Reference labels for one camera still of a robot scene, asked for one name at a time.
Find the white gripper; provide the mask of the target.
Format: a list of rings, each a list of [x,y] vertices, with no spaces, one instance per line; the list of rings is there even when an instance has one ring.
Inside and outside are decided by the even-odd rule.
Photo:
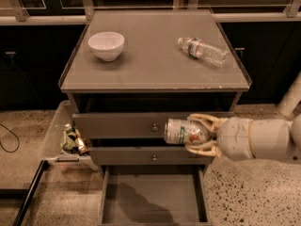
[[[217,118],[207,114],[190,114],[187,119],[201,123],[211,133],[218,131],[217,143],[211,140],[200,145],[186,144],[185,149],[188,152],[210,157],[220,157],[224,154],[232,160],[253,158],[249,146],[249,127],[252,120],[236,117]]]

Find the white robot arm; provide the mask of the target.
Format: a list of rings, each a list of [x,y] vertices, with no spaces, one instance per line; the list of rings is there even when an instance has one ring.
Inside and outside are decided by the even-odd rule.
[[[216,135],[216,139],[199,145],[186,143],[185,148],[190,153],[216,157],[223,154],[232,160],[287,160],[300,156],[299,116],[286,121],[190,114],[187,119],[201,123]]]

